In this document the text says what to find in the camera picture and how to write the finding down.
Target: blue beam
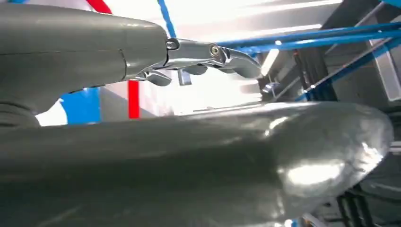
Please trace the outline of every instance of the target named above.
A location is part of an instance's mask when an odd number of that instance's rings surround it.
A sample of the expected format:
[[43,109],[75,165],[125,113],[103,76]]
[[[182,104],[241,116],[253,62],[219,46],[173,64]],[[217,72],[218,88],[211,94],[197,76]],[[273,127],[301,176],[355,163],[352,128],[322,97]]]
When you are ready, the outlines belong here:
[[[317,85],[314,88],[310,88],[308,92],[311,90],[319,90],[319,89],[325,89],[326,86],[329,84],[343,78],[344,76],[348,75],[349,73],[355,71],[359,67],[365,65],[366,63],[370,62],[374,58],[379,57],[380,55],[386,53],[387,51],[399,46],[401,44],[401,38],[394,38],[391,39],[390,41],[386,42],[385,44],[381,45],[380,47],[372,50],[371,52],[366,52],[363,56],[359,57],[358,59],[354,60],[350,64],[346,65],[345,67],[331,73],[329,76],[327,76],[327,80],[325,80],[323,83]],[[307,93],[304,93],[300,95],[298,98],[295,99],[295,101],[302,101],[307,98]]]
[[358,27],[336,28],[336,29],[305,32],[292,35],[275,35],[275,36],[267,36],[255,39],[226,41],[226,42],[219,42],[218,45],[236,49],[239,47],[270,45],[274,44],[276,40],[280,40],[282,43],[295,42],[299,40],[334,38],[344,35],[364,35],[369,33],[376,33],[379,31],[380,32],[394,31],[399,28],[401,28],[401,22],[358,26]]
[[173,23],[170,18],[170,14],[168,13],[168,8],[166,5],[165,0],[157,0],[160,6],[160,11],[162,13],[163,19],[166,22],[168,33],[170,34],[171,38],[176,38],[177,34],[175,33]]
[[387,4],[401,8],[401,0],[382,0],[382,1],[384,1]]
[[27,1],[28,0],[8,0],[7,2],[9,2],[9,3],[25,3]]
[[332,44],[357,43],[371,39],[382,39],[382,38],[391,38],[400,36],[401,36],[401,30],[395,30],[389,32],[366,33],[361,35],[343,35],[330,38],[299,40],[295,42],[282,43],[280,45],[270,44],[270,45],[261,45],[252,47],[239,47],[235,49],[248,54],[252,54],[252,53],[268,52],[271,49],[293,50],[293,49],[318,47]]

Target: robotic arm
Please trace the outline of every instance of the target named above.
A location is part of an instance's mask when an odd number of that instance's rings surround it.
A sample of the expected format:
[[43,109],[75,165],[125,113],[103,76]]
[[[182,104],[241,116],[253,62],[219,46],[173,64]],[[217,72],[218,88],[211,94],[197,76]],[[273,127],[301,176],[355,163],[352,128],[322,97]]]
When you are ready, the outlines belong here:
[[148,21],[51,6],[0,7],[0,103],[15,103],[33,114],[47,111],[64,93],[122,80],[166,86],[158,69],[205,67],[259,76],[248,55],[182,39],[167,39]]
[[74,9],[4,4],[0,31],[0,226],[280,227],[359,182],[393,139],[381,112],[330,102],[40,128],[66,92],[259,65]]

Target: red pole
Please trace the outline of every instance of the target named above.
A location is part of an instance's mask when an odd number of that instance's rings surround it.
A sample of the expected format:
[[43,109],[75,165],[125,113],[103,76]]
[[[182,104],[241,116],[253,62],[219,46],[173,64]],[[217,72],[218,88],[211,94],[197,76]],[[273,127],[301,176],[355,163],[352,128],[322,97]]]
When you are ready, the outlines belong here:
[[[89,5],[99,13],[113,14],[103,0],[87,0]],[[128,81],[128,118],[138,119],[140,117],[139,107],[139,82]]]

